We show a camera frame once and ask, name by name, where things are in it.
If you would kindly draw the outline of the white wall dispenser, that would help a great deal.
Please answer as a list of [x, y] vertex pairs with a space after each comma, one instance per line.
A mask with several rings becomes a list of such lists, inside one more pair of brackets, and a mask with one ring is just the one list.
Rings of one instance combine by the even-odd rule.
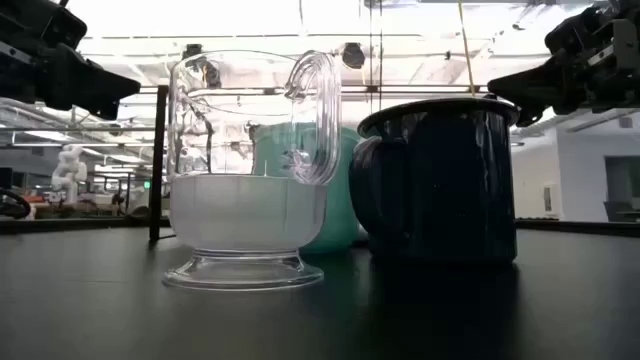
[[544, 184], [542, 196], [544, 213], [550, 217], [558, 218], [561, 206], [558, 186], [555, 183]]

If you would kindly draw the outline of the teal and white cup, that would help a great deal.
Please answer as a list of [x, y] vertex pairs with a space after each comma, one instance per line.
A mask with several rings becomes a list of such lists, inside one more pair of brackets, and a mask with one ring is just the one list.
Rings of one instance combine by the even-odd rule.
[[[250, 138], [253, 143], [255, 175], [286, 177], [286, 147], [292, 127], [288, 123], [257, 125]], [[351, 205], [348, 169], [353, 150], [361, 137], [341, 128], [341, 156], [335, 175], [328, 185], [325, 221], [315, 239], [301, 249], [303, 254], [323, 254], [348, 249], [359, 236], [359, 222]]]

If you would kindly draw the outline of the clear glass footed mug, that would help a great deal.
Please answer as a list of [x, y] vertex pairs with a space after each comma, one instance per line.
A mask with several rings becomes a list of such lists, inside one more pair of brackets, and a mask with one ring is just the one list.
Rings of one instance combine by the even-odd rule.
[[169, 220], [191, 256], [166, 272], [166, 285], [275, 290], [322, 279], [300, 251], [325, 221], [341, 103], [339, 69], [316, 50], [217, 50], [174, 66]]

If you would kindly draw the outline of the dark blue enamel mug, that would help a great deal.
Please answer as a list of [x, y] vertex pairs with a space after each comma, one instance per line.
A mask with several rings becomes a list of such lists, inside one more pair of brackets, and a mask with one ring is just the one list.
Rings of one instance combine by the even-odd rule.
[[349, 192], [381, 259], [506, 263], [517, 256], [509, 128], [517, 109], [442, 98], [367, 116]]

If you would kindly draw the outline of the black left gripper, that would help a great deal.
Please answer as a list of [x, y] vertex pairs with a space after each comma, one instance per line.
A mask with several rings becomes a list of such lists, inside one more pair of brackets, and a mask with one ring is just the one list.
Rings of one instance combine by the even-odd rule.
[[0, 98], [115, 120], [141, 84], [76, 52], [87, 26], [67, 2], [0, 0]]

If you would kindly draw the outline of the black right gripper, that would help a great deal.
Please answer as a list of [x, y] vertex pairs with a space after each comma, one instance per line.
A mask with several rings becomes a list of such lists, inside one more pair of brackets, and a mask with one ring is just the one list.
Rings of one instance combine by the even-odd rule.
[[640, 106], [640, 0], [606, 0], [561, 21], [544, 39], [551, 58], [494, 78], [494, 95], [519, 111], [517, 127], [538, 122], [548, 108], [560, 115]]

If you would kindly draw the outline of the black round ceiling device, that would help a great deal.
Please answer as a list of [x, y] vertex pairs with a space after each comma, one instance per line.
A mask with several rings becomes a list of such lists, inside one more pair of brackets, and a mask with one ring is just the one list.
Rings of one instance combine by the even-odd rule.
[[350, 69], [361, 69], [366, 60], [361, 44], [357, 42], [345, 43], [341, 58], [343, 64]]

